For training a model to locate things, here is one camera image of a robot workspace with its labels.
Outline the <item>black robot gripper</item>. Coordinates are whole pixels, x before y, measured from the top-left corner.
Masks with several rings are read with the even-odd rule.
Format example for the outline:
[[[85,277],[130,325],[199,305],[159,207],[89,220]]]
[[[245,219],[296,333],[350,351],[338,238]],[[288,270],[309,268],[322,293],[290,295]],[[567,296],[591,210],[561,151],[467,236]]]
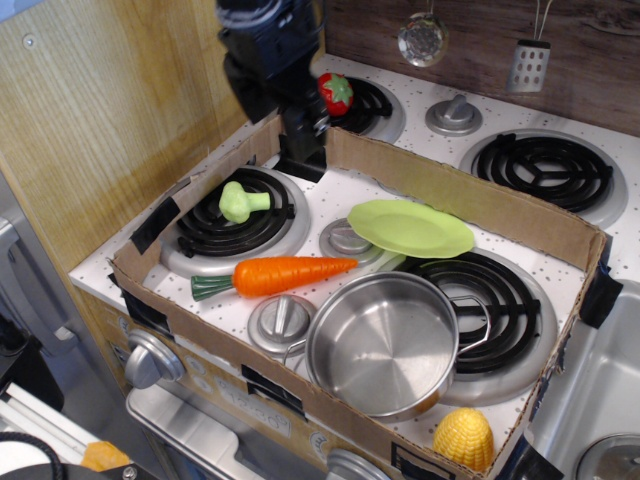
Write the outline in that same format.
[[[223,69],[248,119],[279,109],[285,150],[307,161],[326,144],[329,115],[310,71],[324,24],[312,1],[218,1]]]

